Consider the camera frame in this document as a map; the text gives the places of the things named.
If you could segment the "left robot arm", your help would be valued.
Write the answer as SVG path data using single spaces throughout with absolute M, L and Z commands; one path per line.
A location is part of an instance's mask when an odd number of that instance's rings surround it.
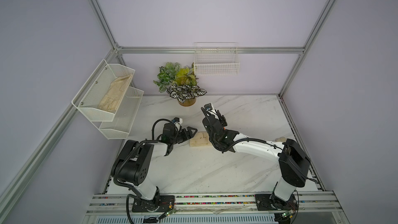
M 155 211 L 161 204 L 160 190 L 148 178 L 151 160 L 168 156 L 175 145 L 194 138 L 198 130 L 182 127 L 182 119 L 159 119 L 151 129 L 151 140 L 128 140 L 113 164 L 111 177 L 115 185 L 133 194 L 134 206 Z

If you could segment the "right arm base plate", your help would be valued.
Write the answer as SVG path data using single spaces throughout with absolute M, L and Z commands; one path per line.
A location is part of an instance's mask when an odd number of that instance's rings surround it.
M 256 194 L 255 202 L 259 211 L 281 211 L 297 210 L 297 200 L 291 195 L 289 200 L 284 201 L 273 194 Z

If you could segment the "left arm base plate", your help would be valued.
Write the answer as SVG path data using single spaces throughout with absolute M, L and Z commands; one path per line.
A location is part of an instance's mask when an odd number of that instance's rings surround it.
M 166 212 L 175 204 L 175 196 L 159 195 L 155 196 L 153 200 L 134 200 L 131 206 L 133 213 L 149 213 L 149 212 Z

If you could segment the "pale wooden block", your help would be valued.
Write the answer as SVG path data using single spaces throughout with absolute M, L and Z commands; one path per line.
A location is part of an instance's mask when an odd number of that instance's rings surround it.
M 190 147 L 207 147 L 212 146 L 212 143 L 209 141 L 209 135 L 207 132 L 198 132 L 195 136 L 189 141 Z

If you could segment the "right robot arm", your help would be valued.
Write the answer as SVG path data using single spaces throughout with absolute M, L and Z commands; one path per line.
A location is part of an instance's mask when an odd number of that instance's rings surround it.
M 247 153 L 279 165 L 281 177 L 269 196 L 269 208 L 282 210 L 292 207 L 295 200 L 293 194 L 297 188 L 306 185 L 311 165 L 309 156 L 297 141 L 265 141 L 226 129 L 225 116 L 215 110 L 211 103 L 203 106 L 201 111 L 205 116 L 202 123 L 216 150 L 222 153 Z

